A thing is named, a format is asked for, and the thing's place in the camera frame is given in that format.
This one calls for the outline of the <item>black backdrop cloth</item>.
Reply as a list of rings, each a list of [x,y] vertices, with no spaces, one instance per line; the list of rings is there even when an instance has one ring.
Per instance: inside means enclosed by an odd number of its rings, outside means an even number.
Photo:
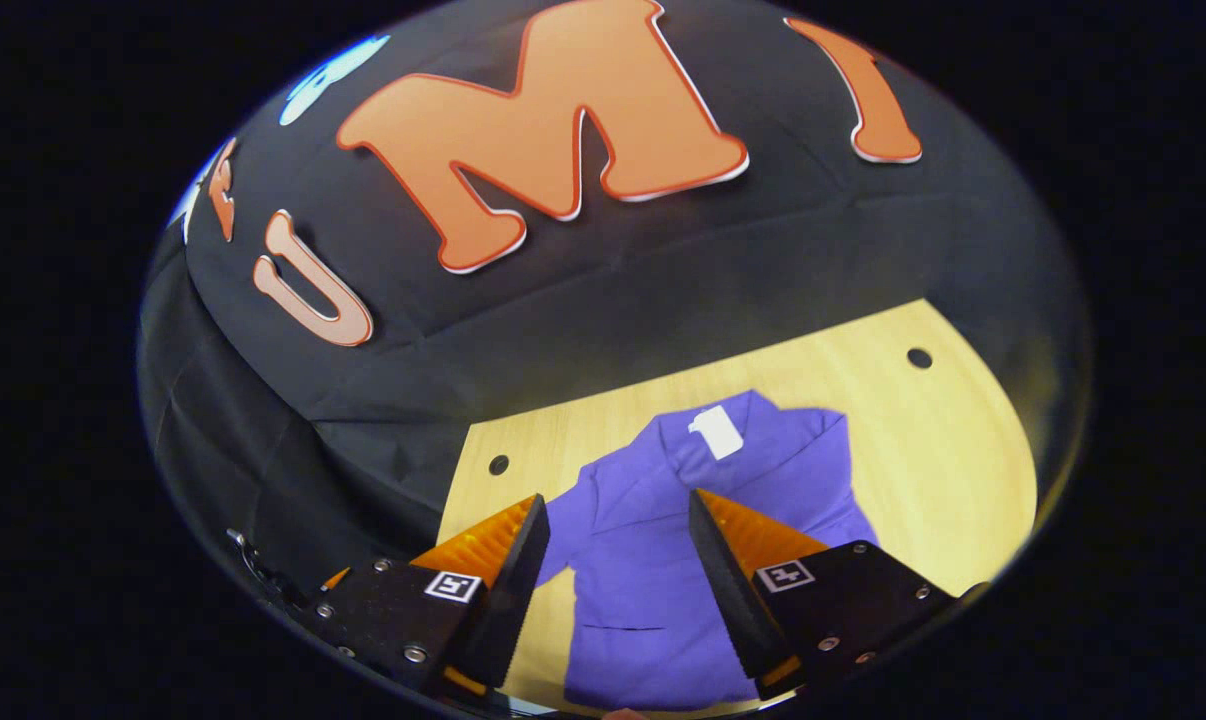
[[[193,532],[260,529],[283,564],[367,538],[423,548],[470,425],[576,400],[892,305],[931,302],[1005,391],[1050,505],[1083,437],[1091,350],[1061,233],[973,118],[890,59],[919,160],[853,152],[833,63],[760,0],[658,0],[655,23],[749,151],[737,178],[621,201],[582,119],[582,213],[520,211],[523,246],[469,274],[339,123],[411,72],[513,90],[519,41],[552,0],[453,0],[367,33],[373,55],[297,70],[238,128],[223,238],[207,192],[175,211],[146,279],[137,396]]]

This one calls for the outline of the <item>purple shirt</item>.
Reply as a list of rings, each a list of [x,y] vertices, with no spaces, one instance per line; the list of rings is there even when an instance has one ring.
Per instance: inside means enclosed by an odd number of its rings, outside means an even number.
[[[689,529],[706,488],[829,544],[873,542],[853,492],[850,421],[748,391],[654,416],[582,466],[548,503],[539,583],[574,574],[564,698],[613,710],[690,712],[757,698]]]

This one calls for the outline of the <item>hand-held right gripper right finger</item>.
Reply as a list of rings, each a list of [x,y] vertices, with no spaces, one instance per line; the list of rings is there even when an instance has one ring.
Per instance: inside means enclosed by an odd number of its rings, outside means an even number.
[[[830,546],[707,488],[689,494],[687,527],[763,701],[831,696],[964,609],[867,539]]]

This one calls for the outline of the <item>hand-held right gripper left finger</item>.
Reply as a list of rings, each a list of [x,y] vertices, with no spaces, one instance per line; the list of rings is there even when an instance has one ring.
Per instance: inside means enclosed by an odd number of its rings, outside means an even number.
[[[406,691],[482,698],[507,681],[549,538],[543,496],[527,496],[416,560],[341,570],[309,632]]]

